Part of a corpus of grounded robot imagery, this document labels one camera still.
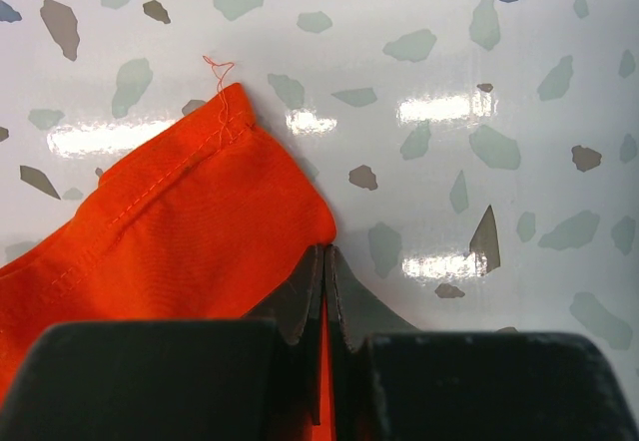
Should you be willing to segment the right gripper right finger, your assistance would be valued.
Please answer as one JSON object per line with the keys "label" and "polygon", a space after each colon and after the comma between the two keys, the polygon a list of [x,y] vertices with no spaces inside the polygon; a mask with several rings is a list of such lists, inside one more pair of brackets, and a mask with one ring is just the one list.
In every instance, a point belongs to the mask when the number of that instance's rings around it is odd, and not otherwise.
{"label": "right gripper right finger", "polygon": [[634,440],[612,368],[586,337],[420,331],[324,254],[337,440]]}

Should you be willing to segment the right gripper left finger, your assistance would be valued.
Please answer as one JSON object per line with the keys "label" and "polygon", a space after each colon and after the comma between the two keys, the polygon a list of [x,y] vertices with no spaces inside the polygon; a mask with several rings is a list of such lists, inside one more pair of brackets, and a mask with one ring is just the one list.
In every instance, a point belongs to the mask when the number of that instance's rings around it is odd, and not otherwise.
{"label": "right gripper left finger", "polygon": [[323,250],[239,319],[77,322],[33,344],[5,440],[308,440],[320,422]]}

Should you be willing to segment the orange t shirt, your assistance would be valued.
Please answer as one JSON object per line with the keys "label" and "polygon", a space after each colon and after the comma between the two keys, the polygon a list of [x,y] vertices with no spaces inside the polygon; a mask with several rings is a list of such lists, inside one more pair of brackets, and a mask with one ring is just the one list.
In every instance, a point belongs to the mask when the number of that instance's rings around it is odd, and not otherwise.
{"label": "orange t shirt", "polygon": [[[327,203],[258,123],[239,83],[116,163],[73,217],[1,270],[1,409],[50,327],[239,319],[336,227]],[[320,421],[332,438],[321,371]]]}

